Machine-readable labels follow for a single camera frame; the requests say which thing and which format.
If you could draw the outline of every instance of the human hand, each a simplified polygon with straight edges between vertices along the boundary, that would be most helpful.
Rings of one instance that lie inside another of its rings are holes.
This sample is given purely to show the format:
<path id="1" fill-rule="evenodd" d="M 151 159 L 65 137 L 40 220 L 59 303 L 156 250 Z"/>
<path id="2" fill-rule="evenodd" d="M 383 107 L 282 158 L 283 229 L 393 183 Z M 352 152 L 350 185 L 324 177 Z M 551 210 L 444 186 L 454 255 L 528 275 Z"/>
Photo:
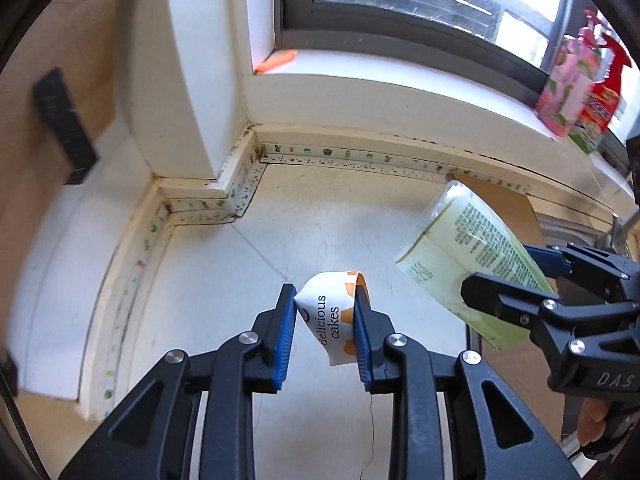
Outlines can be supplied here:
<path id="1" fill-rule="evenodd" d="M 611 404 L 601 399 L 584 399 L 578 418 L 578 441 L 581 446 L 598 440 L 606 428 L 604 418 Z"/>

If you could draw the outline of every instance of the orange object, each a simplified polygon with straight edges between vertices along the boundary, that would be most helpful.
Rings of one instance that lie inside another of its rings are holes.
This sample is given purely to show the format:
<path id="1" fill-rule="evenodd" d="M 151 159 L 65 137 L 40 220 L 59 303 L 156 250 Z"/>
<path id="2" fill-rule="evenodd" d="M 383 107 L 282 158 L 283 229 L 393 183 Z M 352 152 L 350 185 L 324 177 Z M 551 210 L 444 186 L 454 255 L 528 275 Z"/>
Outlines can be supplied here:
<path id="1" fill-rule="evenodd" d="M 254 73 L 264 74 L 269 70 L 273 70 L 274 68 L 292 62 L 296 59 L 297 55 L 297 50 L 281 50 L 279 52 L 274 52 L 262 63 L 260 63 L 260 65 L 255 67 Z"/>

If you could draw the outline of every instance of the red spray bottle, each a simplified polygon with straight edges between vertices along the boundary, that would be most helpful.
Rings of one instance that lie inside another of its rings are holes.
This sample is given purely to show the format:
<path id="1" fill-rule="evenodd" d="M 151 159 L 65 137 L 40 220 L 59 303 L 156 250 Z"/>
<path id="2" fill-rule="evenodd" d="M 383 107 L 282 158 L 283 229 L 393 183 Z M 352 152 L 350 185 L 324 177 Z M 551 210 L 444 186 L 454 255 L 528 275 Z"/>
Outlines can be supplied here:
<path id="1" fill-rule="evenodd" d="M 596 150 L 602 136 L 607 133 L 607 127 L 620 104 L 622 68 L 631 66 L 625 49 L 616 40 L 607 34 L 603 34 L 601 40 L 604 42 L 603 48 L 613 51 L 613 61 L 605 78 L 591 87 L 584 107 L 569 132 L 569 136 L 585 153 Z"/>

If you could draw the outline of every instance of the pink bottle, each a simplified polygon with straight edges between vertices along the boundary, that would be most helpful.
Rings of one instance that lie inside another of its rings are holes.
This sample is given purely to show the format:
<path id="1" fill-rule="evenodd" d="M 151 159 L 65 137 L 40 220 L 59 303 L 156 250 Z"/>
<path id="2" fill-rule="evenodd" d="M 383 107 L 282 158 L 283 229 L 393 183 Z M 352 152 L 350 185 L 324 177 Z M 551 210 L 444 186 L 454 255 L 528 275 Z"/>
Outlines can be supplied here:
<path id="1" fill-rule="evenodd" d="M 564 137 L 574 125 L 600 67 L 593 28 L 602 22 L 591 10 L 584 13 L 589 25 L 581 28 L 578 38 L 564 37 L 536 104 L 540 120 L 560 137 Z"/>

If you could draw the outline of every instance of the window frame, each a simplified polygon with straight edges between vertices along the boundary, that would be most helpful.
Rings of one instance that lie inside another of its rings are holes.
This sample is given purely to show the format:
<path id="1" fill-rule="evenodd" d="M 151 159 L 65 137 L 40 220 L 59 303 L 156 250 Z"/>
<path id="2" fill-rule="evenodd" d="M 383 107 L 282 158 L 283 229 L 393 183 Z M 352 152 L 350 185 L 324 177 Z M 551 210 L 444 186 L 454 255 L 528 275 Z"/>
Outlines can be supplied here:
<path id="1" fill-rule="evenodd" d="M 529 107 L 535 106 L 548 77 L 497 45 L 418 16 L 337 2 L 275 1 L 277 48 L 341 50 L 414 62 L 479 82 Z M 560 1 L 543 67 L 551 64 L 562 37 L 572 30 L 577 7 L 584 22 L 584 2 Z"/>

